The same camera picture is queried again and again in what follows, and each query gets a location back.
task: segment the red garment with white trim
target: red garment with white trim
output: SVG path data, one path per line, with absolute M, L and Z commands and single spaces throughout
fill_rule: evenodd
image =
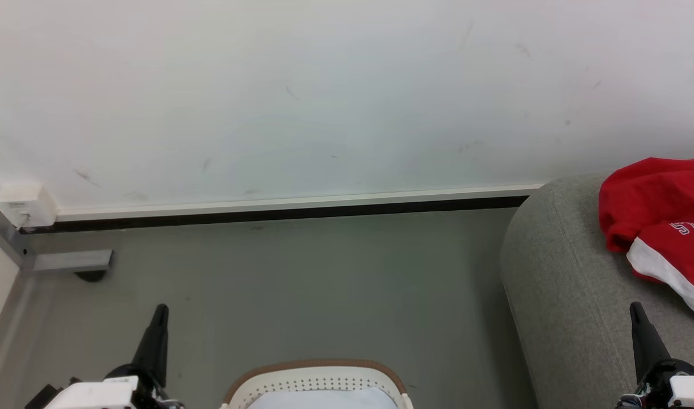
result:
M 637 277 L 670 285 L 694 311 L 694 160 L 647 158 L 612 173 L 599 225 Z

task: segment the white robot part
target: white robot part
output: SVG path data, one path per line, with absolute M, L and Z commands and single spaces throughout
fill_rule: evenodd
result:
M 672 398 L 667 402 L 667 407 L 694 407 L 694 376 L 672 376 L 670 386 Z
M 61 391 L 46 409 L 126 409 L 135 407 L 132 393 L 137 383 L 80 382 Z

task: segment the floor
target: floor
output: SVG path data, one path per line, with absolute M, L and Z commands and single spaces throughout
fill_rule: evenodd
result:
M 112 248 L 116 259 L 98 284 L 71 274 L 38 278 L 23 321 L 36 328 L 36 342 L 11 352 L 20 357 L 15 406 L 46 383 L 97 381 L 129 362 L 155 306 L 167 303 L 166 389 L 191 409 L 220 406 L 250 369 L 328 357 L 388 365 L 416 409 L 531 409 L 498 274 L 513 212 L 33 236 L 39 253 Z

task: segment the power outlet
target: power outlet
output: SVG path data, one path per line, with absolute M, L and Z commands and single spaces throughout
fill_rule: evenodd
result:
M 38 183 L 2 186 L 0 210 L 17 227 L 51 226 L 57 218 L 54 200 Z

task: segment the laundry basket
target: laundry basket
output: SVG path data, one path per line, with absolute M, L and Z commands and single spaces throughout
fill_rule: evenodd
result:
M 237 379 L 221 409 L 247 409 L 271 391 L 353 391 L 379 388 L 398 409 L 412 409 L 400 378 L 388 367 L 367 360 L 305 360 L 254 369 Z

